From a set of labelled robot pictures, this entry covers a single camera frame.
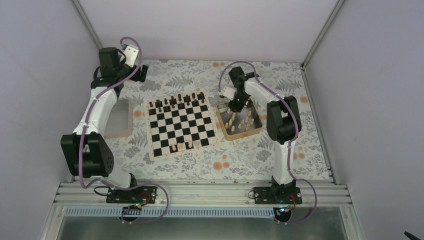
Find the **light wooden chess pawn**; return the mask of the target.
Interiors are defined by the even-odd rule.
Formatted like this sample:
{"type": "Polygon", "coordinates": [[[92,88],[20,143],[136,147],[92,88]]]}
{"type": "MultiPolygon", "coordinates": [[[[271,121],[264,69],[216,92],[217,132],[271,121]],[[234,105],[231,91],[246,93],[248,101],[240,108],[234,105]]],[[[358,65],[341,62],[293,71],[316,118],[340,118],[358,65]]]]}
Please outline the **light wooden chess pawn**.
{"type": "Polygon", "coordinates": [[[183,150],[183,148],[184,148],[184,145],[183,145],[181,142],[178,142],[178,143],[177,143],[177,149],[178,149],[179,151],[181,151],[181,150],[183,150]]]}

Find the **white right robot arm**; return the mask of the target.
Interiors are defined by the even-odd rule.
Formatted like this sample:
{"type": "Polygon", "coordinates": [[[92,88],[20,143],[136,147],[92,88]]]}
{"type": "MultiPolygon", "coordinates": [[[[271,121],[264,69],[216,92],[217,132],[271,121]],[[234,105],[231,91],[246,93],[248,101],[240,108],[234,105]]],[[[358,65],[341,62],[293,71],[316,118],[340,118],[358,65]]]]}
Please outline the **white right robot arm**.
{"type": "Polygon", "coordinates": [[[229,71],[233,83],[228,107],[235,113],[245,108],[249,98],[266,106],[266,131],[274,143],[274,168],[271,177],[270,195],[274,202],[284,203],[290,196],[298,195],[297,181],[290,170],[291,148],[301,129],[297,100],[294,96],[281,97],[257,78],[255,72],[245,73],[241,67],[229,71]]]}

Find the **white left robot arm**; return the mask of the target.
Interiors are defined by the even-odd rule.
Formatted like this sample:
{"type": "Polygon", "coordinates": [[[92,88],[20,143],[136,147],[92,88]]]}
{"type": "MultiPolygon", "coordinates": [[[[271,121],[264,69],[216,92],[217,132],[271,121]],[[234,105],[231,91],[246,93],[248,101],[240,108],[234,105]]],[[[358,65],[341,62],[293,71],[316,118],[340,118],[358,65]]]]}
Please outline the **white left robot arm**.
{"type": "Polygon", "coordinates": [[[98,55],[100,66],[93,74],[87,108],[73,132],[61,137],[60,145],[71,175],[93,178],[95,182],[120,189],[119,196],[131,203],[139,197],[140,190],[131,184],[133,175],[115,166],[104,135],[124,82],[142,72],[135,64],[141,51],[134,45],[127,45],[123,50],[105,47],[98,55]]]}

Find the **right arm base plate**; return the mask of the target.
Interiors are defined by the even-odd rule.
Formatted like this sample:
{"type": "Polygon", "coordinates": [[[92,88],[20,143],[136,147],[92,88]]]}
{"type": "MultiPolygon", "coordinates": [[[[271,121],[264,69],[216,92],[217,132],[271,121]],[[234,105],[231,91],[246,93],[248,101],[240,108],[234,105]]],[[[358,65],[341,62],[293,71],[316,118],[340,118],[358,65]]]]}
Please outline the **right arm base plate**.
{"type": "Polygon", "coordinates": [[[253,196],[257,205],[300,205],[303,203],[299,187],[274,190],[268,187],[254,187],[253,196]]]}

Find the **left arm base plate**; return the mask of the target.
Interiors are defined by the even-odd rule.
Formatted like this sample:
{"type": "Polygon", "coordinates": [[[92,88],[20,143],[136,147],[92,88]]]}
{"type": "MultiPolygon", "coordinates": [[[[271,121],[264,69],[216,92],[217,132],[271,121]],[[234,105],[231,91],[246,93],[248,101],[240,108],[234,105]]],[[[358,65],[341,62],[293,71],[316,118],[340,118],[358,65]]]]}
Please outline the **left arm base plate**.
{"type": "Polygon", "coordinates": [[[154,204],[158,188],[156,186],[143,186],[133,190],[109,189],[106,195],[108,204],[145,205],[154,204]]]}

